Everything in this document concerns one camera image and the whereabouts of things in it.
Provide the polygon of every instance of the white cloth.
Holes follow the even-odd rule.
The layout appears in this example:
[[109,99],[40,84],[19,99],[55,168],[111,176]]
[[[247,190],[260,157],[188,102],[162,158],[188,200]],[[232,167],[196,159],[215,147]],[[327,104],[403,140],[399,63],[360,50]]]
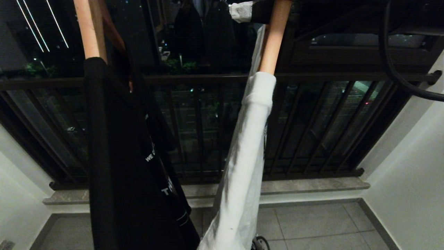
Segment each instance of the white cloth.
[[198,250],[250,250],[264,169],[266,121],[271,112],[276,78],[257,72],[264,35],[258,31],[252,69],[242,99],[225,165],[214,201],[215,217]]

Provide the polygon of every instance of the black t-shirt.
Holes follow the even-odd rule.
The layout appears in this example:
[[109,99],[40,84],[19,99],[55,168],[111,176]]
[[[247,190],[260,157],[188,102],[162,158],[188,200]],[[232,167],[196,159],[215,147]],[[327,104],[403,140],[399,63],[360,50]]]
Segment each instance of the black t-shirt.
[[84,70],[95,249],[196,249],[183,191],[151,140],[143,93],[129,93],[101,58],[85,60]]

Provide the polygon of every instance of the white wall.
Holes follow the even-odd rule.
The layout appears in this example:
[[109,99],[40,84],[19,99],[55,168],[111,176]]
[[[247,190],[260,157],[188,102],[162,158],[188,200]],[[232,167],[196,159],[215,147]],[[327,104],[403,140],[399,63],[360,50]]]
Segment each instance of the white wall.
[[[443,88],[441,77],[429,90]],[[443,102],[413,97],[360,167],[363,198],[400,249],[444,249]]]
[[31,247],[51,215],[42,203],[50,181],[0,125],[0,241],[15,242],[14,250]]

